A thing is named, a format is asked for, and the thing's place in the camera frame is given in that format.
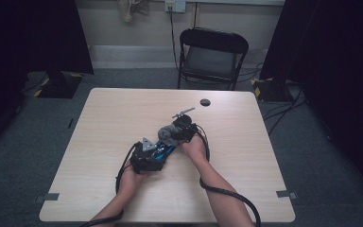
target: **table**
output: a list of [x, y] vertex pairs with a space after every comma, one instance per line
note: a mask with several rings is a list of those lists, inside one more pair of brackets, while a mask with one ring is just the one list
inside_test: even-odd
[[[211, 101], [208, 107], [199, 103]], [[188, 115], [208, 136], [211, 164], [257, 207], [263, 222], [295, 218], [285, 183], [252, 93], [95, 88], [89, 94], [45, 201], [42, 221], [87, 221], [115, 195], [115, 177], [130, 147], [158, 140], [171, 116]], [[199, 174], [180, 148], [153, 172], [125, 209], [123, 222], [216, 222]]]

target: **hand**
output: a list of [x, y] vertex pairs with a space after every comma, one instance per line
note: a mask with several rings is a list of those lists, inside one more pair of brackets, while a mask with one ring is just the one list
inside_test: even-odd
[[120, 179], [118, 196], [125, 198], [132, 198], [140, 187], [141, 182], [148, 176], [147, 172], [137, 174], [134, 172], [130, 160], [126, 162], [125, 170], [122, 178]]
[[207, 161], [205, 145], [198, 133], [194, 134], [189, 143], [180, 141], [184, 153], [197, 165], [201, 161]]

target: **chair back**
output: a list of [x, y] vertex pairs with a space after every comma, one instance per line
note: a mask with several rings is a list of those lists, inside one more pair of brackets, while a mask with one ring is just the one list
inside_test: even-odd
[[186, 29], [181, 33], [180, 42], [181, 49], [183, 49], [183, 45], [186, 44], [243, 55], [249, 50], [249, 43], [242, 36], [232, 32], [203, 27]]

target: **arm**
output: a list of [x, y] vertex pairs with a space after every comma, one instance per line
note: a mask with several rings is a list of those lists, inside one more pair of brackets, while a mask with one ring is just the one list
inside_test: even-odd
[[[211, 166], [205, 157], [205, 146], [198, 135], [190, 143], [182, 143], [186, 155], [199, 171], [205, 184], [236, 192], [235, 189]], [[254, 226], [242, 201], [216, 192], [207, 191], [212, 211], [220, 226]]]
[[[147, 177], [146, 173], [137, 174], [130, 166], [130, 161], [126, 163], [125, 171], [120, 180], [119, 191], [117, 195], [98, 213], [92, 220], [114, 217], [126, 207], [134, 197], [143, 179]], [[96, 225], [97, 227], [113, 227], [113, 223]]]

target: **person's left hand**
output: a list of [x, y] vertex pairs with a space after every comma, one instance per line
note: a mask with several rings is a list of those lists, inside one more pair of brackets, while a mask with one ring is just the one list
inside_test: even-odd
[[148, 176], [147, 172], [137, 174], [134, 172], [130, 160], [126, 162], [125, 170], [120, 179], [118, 196], [132, 198], [140, 187], [141, 182]]

